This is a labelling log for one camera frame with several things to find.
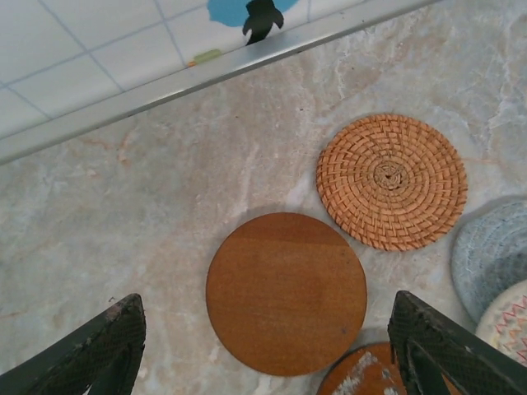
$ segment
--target wooden disc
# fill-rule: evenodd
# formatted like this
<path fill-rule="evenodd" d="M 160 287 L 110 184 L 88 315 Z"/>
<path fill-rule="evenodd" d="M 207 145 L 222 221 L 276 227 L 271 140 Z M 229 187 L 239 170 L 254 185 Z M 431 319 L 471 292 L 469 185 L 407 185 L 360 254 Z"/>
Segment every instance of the wooden disc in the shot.
<path fill-rule="evenodd" d="M 377 114 L 345 127 L 321 153 L 317 189 L 328 213 L 376 249 L 419 249 L 446 234 L 467 201 L 455 148 L 416 119 Z"/>
<path fill-rule="evenodd" d="M 293 213 L 246 222 L 223 242 L 207 308 L 225 348 L 266 374 L 308 374 L 336 361 L 366 313 L 366 278 L 346 240 Z"/>
<path fill-rule="evenodd" d="M 317 395 L 404 395 L 389 343 L 363 347 L 343 358 L 320 385 Z"/>

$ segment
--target round wooden coaster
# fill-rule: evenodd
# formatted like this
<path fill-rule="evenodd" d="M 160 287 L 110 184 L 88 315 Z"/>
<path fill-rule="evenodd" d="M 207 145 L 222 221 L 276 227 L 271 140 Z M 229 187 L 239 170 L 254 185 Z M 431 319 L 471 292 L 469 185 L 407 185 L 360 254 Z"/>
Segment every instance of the round wooden coaster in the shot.
<path fill-rule="evenodd" d="M 397 365 L 391 363 L 389 343 L 361 348 L 344 357 L 320 385 L 317 395 L 404 395 Z"/>
<path fill-rule="evenodd" d="M 346 240 L 293 213 L 246 222 L 223 242 L 207 278 L 207 308 L 225 348 L 249 367 L 308 374 L 337 360 L 366 313 L 366 278 Z"/>
<path fill-rule="evenodd" d="M 377 249 L 419 249 L 447 233 L 467 201 L 456 150 L 416 119 L 378 114 L 344 128 L 319 158 L 317 189 L 351 236 Z"/>

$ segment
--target black bird shape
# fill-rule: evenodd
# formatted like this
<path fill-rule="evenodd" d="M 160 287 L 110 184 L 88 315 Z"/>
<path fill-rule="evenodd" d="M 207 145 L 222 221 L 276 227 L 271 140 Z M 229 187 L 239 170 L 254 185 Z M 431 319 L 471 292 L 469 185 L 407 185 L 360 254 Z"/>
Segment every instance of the black bird shape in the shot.
<path fill-rule="evenodd" d="M 251 35 L 247 45 L 258 43 L 269 34 L 276 23 L 279 29 L 283 26 L 283 15 L 274 6 L 273 0 L 252 0 L 245 5 L 249 17 L 245 21 L 243 33 L 251 30 Z"/>

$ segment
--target coaster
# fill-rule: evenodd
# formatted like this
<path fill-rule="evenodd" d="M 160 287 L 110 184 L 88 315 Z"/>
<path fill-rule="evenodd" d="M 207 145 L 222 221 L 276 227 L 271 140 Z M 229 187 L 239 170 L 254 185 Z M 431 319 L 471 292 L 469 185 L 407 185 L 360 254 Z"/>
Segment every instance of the coaster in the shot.
<path fill-rule="evenodd" d="M 322 203 L 352 237 L 376 249 L 419 249 L 463 212 L 467 177 L 449 141 L 416 119 L 378 114 L 344 128 L 316 171 Z"/>
<path fill-rule="evenodd" d="M 366 346 L 344 357 L 320 385 L 317 395 L 404 395 L 389 343 Z"/>
<path fill-rule="evenodd" d="M 527 367 L 527 281 L 512 286 L 492 302 L 476 336 Z"/>
<path fill-rule="evenodd" d="M 527 200 L 467 222 L 451 259 L 454 288 L 475 323 L 502 292 L 527 280 Z"/>
<path fill-rule="evenodd" d="M 246 222 L 223 242 L 206 300 L 212 327 L 235 358 L 295 376 L 332 364 L 356 339 L 366 278 L 338 232 L 281 212 Z"/>

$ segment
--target tile wall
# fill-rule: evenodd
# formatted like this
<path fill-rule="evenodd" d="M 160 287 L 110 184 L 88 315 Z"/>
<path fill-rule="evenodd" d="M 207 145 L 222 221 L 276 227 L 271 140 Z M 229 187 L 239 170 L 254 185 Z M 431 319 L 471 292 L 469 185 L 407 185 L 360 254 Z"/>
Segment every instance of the tile wall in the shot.
<path fill-rule="evenodd" d="M 253 0 L 275 6 L 269 35 L 363 0 Z M 2 0 L 0 138 L 247 44 L 248 0 Z"/>

